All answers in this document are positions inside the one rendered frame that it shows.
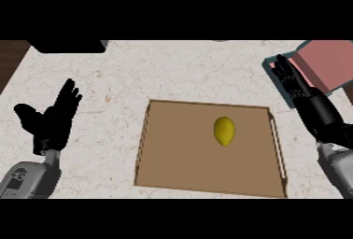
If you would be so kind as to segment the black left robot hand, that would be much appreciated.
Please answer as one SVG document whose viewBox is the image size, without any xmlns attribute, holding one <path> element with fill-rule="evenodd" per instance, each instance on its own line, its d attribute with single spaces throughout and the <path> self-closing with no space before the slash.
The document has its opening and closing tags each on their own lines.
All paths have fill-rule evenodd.
<svg viewBox="0 0 353 239">
<path fill-rule="evenodd" d="M 32 154 L 42 156 L 48 149 L 60 151 L 69 140 L 72 118 L 82 95 L 69 78 L 53 105 L 40 113 L 29 105 L 17 104 L 13 111 L 23 130 L 32 135 Z"/>
</svg>

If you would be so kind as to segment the teal box with pink inside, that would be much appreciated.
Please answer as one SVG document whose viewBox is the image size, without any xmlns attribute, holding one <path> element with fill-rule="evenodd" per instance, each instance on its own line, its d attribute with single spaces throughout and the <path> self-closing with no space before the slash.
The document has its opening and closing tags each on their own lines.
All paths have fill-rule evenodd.
<svg viewBox="0 0 353 239">
<path fill-rule="evenodd" d="M 353 82 L 353 40 L 305 40 L 282 56 L 326 96 Z"/>
</svg>

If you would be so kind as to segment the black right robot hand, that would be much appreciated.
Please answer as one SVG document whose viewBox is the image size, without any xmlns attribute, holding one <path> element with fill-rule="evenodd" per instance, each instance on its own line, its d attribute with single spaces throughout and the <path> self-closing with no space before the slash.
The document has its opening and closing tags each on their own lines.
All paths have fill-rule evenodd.
<svg viewBox="0 0 353 239">
<path fill-rule="evenodd" d="M 322 93 L 305 82 L 301 72 L 279 54 L 271 69 L 297 108 L 304 127 L 316 140 L 353 148 L 353 124 L 342 121 L 336 107 Z"/>
</svg>

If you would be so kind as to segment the black appliance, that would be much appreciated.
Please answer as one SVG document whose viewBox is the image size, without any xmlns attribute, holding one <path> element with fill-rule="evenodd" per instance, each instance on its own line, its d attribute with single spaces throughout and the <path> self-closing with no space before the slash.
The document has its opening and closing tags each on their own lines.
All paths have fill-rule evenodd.
<svg viewBox="0 0 353 239">
<path fill-rule="evenodd" d="M 107 40 L 29 40 L 41 53 L 103 53 Z"/>
</svg>

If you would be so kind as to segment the brown wooden tray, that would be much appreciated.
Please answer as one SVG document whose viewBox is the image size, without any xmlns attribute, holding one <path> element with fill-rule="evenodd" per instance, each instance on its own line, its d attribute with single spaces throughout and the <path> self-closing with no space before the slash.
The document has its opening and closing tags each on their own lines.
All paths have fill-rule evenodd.
<svg viewBox="0 0 353 239">
<path fill-rule="evenodd" d="M 224 147 L 214 123 L 227 117 Z M 286 196 L 276 122 L 264 106 L 153 100 L 147 105 L 134 170 L 137 186 Z"/>
</svg>

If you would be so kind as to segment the yellow lemon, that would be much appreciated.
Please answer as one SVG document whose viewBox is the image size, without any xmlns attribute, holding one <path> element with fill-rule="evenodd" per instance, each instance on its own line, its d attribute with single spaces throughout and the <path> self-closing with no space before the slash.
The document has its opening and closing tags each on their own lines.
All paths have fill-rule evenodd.
<svg viewBox="0 0 353 239">
<path fill-rule="evenodd" d="M 235 123 L 227 117 L 221 117 L 214 123 L 214 137 L 218 143 L 226 147 L 235 138 Z"/>
</svg>

